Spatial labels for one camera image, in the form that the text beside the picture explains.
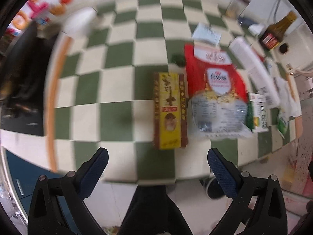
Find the brown bottle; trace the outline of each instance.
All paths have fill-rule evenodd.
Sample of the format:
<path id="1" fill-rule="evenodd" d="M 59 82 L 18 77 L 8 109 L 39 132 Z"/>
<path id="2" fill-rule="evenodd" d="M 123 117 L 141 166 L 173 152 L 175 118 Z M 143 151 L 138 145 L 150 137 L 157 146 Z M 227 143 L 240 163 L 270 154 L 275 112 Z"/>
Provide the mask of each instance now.
<path id="1" fill-rule="evenodd" d="M 276 24 L 269 25 L 264 34 L 259 38 L 261 45 L 267 50 L 275 48 L 282 42 L 285 32 L 296 19 L 297 15 L 293 11 L 290 11 L 282 20 Z"/>

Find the black pants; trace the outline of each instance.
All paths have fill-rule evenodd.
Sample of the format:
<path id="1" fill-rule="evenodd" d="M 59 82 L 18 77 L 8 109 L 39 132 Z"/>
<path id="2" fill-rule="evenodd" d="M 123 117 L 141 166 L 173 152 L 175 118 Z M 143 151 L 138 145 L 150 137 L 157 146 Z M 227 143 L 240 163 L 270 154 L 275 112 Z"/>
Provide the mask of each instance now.
<path id="1" fill-rule="evenodd" d="M 182 213 L 164 185 L 138 186 L 118 235 L 192 235 Z"/>

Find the blue gripper pad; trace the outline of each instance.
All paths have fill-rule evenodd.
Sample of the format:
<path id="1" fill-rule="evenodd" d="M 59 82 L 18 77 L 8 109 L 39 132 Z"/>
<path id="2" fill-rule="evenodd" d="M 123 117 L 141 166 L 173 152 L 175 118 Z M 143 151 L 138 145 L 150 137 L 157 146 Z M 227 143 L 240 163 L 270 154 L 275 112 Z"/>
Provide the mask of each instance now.
<path id="1" fill-rule="evenodd" d="M 224 194 L 228 198 L 235 199 L 237 197 L 237 183 L 212 149 L 208 152 L 208 164 Z"/>
<path id="2" fill-rule="evenodd" d="M 88 162 L 91 162 L 91 165 L 79 183 L 78 196 L 82 200 L 91 195 L 96 183 L 109 162 L 109 153 L 105 148 L 101 147 Z"/>

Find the table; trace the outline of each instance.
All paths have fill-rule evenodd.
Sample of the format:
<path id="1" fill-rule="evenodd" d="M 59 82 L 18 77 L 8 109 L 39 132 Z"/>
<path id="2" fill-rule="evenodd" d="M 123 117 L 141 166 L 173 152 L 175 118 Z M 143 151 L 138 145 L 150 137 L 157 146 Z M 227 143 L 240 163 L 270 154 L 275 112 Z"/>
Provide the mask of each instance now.
<path id="1" fill-rule="evenodd" d="M 186 78 L 185 69 L 173 64 L 171 57 L 183 54 L 184 44 L 192 43 L 191 35 L 199 22 L 210 24 L 222 34 L 219 48 L 229 54 L 249 92 L 256 89 L 228 49 L 236 36 L 244 36 L 260 55 L 272 57 L 281 77 L 286 78 L 286 72 L 247 28 L 223 16 L 225 9 L 217 3 L 116 0 L 97 9 L 100 22 L 88 37 L 70 40 L 65 33 L 60 35 L 47 75 L 47 150 L 55 153 L 58 170 L 76 170 L 98 147 L 105 147 L 109 164 L 103 179 L 173 183 L 209 175 L 206 156 L 211 147 L 241 166 L 278 150 L 299 135 L 301 117 L 291 118 L 282 139 L 275 127 L 278 109 L 272 109 L 267 110 L 269 132 L 255 133 L 250 139 L 190 138 L 185 149 L 154 149 L 152 73 L 179 72 Z M 294 79 L 290 78 L 299 102 Z"/>

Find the box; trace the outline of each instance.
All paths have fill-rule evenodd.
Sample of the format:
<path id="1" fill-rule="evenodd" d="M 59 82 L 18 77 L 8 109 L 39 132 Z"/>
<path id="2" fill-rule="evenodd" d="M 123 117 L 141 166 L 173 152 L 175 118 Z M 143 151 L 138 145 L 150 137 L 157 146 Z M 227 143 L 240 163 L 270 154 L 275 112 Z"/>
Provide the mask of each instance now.
<path id="1" fill-rule="evenodd" d="M 249 93 L 246 124 L 252 132 L 268 132 L 266 98 L 264 95 Z"/>
<path id="2" fill-rule="evenodd" d="M 187 145 L 187 105 L 184 75 L 154 73 L 154 146 L 174 149 Z"/>
<path id="3" fill-rule="evenodd" d="M 267 106 L 270 109 L 278 107 L 280 98 L 273 79 L 251 46 L 243 37 L 236 37 L 229 45 L 229 49 L 247 71 L 258 94 L 265 95 Z"/>

